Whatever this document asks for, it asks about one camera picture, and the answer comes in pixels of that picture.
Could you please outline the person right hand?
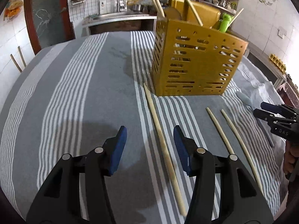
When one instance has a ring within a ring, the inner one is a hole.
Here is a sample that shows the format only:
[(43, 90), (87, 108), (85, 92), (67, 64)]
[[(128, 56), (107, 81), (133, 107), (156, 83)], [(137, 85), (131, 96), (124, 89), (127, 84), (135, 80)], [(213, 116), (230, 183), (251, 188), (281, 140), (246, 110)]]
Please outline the person right hand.
[(294, 145), (290, 141), (286, 141), (283, 162), (283, 171), (286, 175), (293, 172), (296, 159), (299, 157), (298, 153), (298, 145)]

